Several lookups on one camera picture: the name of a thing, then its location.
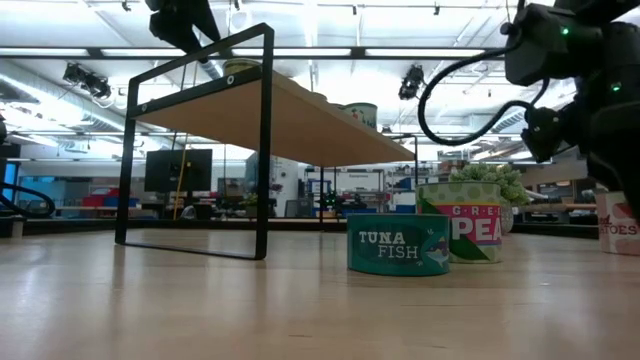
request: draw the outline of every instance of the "wood grain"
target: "wood grain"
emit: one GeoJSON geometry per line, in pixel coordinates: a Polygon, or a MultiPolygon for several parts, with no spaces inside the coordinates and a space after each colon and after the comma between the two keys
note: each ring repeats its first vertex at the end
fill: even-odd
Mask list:
{"type": "MultiPolygon", "coordinates": [[[[248,149],[259,148],[261,82],[227,89],[137,120],[248,149]]],[[[273,73],[271,153],[315,166],[413,161],[413,153],[273,73]]]]}
{"type": "MultiPolygon", "coordinates": [[[[233,251],[253,236],[129,240],[233,251]]],[[[392,278],[348,271],[343,234],[272,233],[262,262],[115,246],[111,232],[4,241],[0,359],[638,358],[639,258],[522,235],[504,258],[392,278]]]]}

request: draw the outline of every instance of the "can label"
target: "can label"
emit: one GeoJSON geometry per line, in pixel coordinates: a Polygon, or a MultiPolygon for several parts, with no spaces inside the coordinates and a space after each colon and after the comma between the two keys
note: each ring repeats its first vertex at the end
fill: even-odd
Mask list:
{"type": "Polygon", "coordinates": [[[350,269],[396,276],[449,271],[446,216],[354,214],[347,227],[350,269]]]}
{"type": "Polygon", "coordinates": [[[502,248],[500,187],[493,183],[421,185],[419,214],[444,214],[451,219],[452,262],[496,263],[502,248]]]}
{"type": "Polygon", "coordinates": [[[640,255],[640,225],[621,192],[596,196],[598,231],[602,251],[640,255]]]}

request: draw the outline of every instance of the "monitor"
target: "monitor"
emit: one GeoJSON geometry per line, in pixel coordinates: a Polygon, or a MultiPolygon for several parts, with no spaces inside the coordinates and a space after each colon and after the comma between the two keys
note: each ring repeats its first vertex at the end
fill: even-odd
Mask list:
{"type": "MultiPolygon", "coordinates": [[[[187,150],[180,191],[211,191],[213,151],[187,150]]],[[[144,191],[170,192],[178,188],[182,150],[160,150],[147,153],[144,191]]]]}

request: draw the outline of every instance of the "black metal table frame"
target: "black metal table frame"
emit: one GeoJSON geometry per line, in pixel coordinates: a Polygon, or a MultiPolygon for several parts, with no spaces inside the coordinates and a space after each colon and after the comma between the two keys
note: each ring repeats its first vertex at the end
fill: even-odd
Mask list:
{"type": "Polygon", "coordinates": [[[120,170],[120,194],[118,199],[118,216],[116,219],[115,242],[119,245],[135,246],[149,249],[181,251],[187,253],[231,257],[247,260],[262,260],[267,256],[267,236],[269,222],[269,164],[271,157],[271,100],[273,82],[274,31],[265,23],[258,24],[235,35],[213,43],[198,52],[185,55],[179,59],[158,66],[129,80],[127,96],[127,115],[125,120],[122,167],[120,170]],[[160,99],[138,104],[138,90],[144,81],[163,75],[171,70],[207,57],[221,50],[231,48],[249,39],[264,36],[262,66],[224,76],[220,79],[196,86],[191,89],[167,95],[160,99]],[[131,171],[133,167],[133,143],[135,139],[136,118],[143,114],[158,111],[173,105],[184,103],[202,96],[224,91],[232,87],[262,81],[260,99],[260,145],[258,149],[258,212],[256,224],[255,251],[253,254],[239,254],[218,251],[204,251],[179,246],[153,245],[127,241],[129,222],[129,198],[131,191],[131,171]]]}

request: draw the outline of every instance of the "white wall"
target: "white wall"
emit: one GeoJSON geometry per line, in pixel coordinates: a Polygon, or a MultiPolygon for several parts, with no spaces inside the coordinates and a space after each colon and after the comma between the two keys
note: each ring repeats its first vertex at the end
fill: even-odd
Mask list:
{"type": "Polygon", "coordinates": [[[218,178],[244,178],[244,164],[213,164],[211,168],[211,191],[218,191],[218,178]]]}
{"type": "MultiPolygon", "coordinates": [[[[384,188],[384,174],[380,174],[380,187],[378,186],[378,172],[370,173],[347,173],[338,172],[337,186],[333,183],[333,168],[327,168],[324,170],[325,181],[331,181],[331,187],[337,188],[338,191],[349,191],[355,188],[365,188],[368,190],[379,190],[380,187],[384,188]]],[[[304,169],[300,179],[304,180],[304,169]]],[[[320,180],[320,172],[307,173],[307,180],[320,180]]]]}
{"type": "Polygon", "coordinates": [[[282,191],[276,195],[276,215],[284,217],[287,200],[298,198],[298,162],[284,158],[275,158],[271,179],[274,184],[282,185],[282,191]]]}

